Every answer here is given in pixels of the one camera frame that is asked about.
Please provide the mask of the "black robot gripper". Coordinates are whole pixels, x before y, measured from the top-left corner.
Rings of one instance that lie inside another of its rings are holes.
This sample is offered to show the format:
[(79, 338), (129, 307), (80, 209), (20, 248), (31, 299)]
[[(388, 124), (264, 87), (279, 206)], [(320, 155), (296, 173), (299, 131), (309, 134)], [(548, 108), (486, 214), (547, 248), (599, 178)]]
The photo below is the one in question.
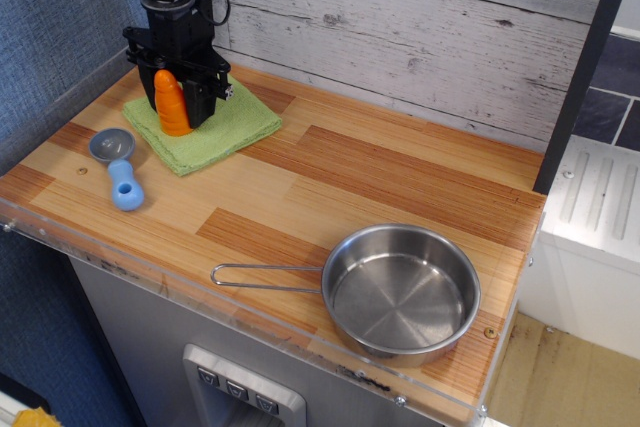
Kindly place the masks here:
[(195, 0), (182, 9), (160, 3), (147, 11), (149, 26), (127, 27), (127, 58), (138, 66), (139, 77), (151, 108), (156, 111), (155, 75), (167, 69), (183, 82), (191, 128), (200, 127), (215, 114), (216, 99), (232, 96), (229, 63), (213, 48), (216, 23), (210, 0)]

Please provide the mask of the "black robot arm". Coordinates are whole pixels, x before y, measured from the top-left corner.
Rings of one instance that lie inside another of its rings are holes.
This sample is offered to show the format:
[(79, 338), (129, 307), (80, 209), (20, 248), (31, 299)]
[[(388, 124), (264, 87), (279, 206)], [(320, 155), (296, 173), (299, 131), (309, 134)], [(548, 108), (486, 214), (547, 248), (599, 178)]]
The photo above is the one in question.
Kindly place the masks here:
[(228, 19), (214, 19), (212, 0), (141, 0), (146, 28), (127, 27), (128, 60), (138, 66), (152, 107), (156, 106), (155, 77), (165, 69), (181, 84), (186, 115), (195, 129), (213, 116), (218, 99), (233, 95), (230, 64), (213, 47), (215, 29)]

